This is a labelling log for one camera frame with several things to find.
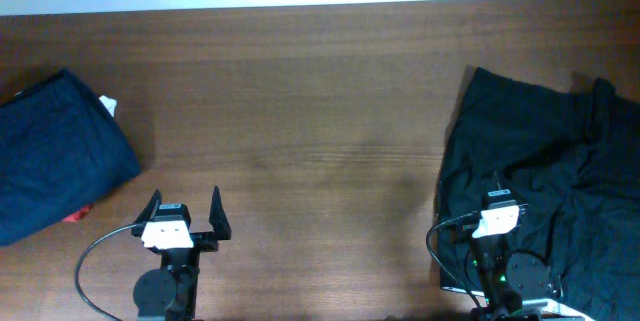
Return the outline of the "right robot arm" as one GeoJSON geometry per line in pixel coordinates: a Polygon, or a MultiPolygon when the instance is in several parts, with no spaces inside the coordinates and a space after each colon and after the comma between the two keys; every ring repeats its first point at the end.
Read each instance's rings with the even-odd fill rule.
{"type": "Polygon", "coordinates": [[[483,195],[481,209],[458,230],[468,242],[485,306],[471,311],[473,320],[584,320],[555,302],[561,287],[551,267],[531,251],[509,247],[508,236],[521,226],[528,204],[514,191],[483,195]]]}

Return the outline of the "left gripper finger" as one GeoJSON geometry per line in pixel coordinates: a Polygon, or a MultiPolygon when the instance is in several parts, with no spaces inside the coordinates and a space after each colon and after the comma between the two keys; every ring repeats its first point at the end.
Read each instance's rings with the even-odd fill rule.
{"type": "Polygon", "coordinates": [[[222,205],[221,193],[218,186],[215,186],[213,189],[209,224],[212,226],[217,240],[227,241],[231,239],[232,229],[222,205]]]}
{"type": "Polygon", "coordinates": [[[136,224],[143,224],[149,222],[155,215],[157,209],[162,204],[162,194],[159,189],[156,189],[151,196],[150,201],[140,212],[138,217],[135,219],[136,224]]]}

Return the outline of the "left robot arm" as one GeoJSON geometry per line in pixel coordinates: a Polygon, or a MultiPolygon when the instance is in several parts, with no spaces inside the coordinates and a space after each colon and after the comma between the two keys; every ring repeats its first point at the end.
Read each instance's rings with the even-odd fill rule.
{"type": "Polygon", "coordinates": [[[192,232],[188,207],[165,204],[155,191],[131,231],[143,247],[161,257],[160,266],[136,281],[133,301],[139,320],[193,320],[195,318],[200,256],[231,239],[220,189],[213,189],[208,222],[211,229],[192,232]]]}

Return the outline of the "dark green shorts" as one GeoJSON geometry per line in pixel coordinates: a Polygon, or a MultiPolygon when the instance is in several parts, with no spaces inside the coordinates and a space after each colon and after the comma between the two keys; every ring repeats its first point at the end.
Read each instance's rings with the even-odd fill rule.
{"type": "Polygon", "coordinates": [[[437,212],[509,189],[528,209],[508,238],[545,260],[561,302],[596,320],[639,316],[639,106],[597,79],[562,93],[477,69],[440,171],[437,212]]]}

